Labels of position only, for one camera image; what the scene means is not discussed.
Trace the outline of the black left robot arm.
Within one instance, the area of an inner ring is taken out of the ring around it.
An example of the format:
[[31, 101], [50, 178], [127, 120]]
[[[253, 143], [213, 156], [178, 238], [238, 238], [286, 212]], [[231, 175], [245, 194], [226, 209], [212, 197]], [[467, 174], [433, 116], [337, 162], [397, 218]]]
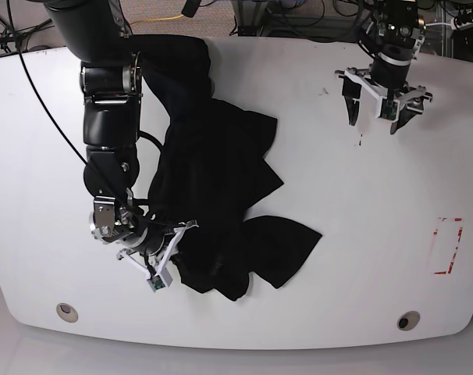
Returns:
[[407, 82], [411, 63], [425, 41], [426, 25], [416, 1], [375, 1], [372, 23], [357, 32], [357, 43], [372, 58], [367, 69], [337, 70], [343, 80], [348, 121], [357, 123], [362, 91], [375, 100], [375, 117], [390, 123], [395, 134], [425, 110], [433, 95]]

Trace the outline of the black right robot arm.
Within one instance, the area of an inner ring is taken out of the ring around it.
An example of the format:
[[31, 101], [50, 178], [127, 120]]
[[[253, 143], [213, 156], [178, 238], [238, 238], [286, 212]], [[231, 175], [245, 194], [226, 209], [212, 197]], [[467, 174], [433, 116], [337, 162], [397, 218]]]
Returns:
[[170, 229], [153, 223], [132, 188], [140, 172], [142, 72], [140, 53], [127, 46], [132, 29], [118, 1], [46, 1], [68, 49], [80, 59], [84, 96], [84, 185], [93, 196], [92, 232], [145, 261], [165, 246]]

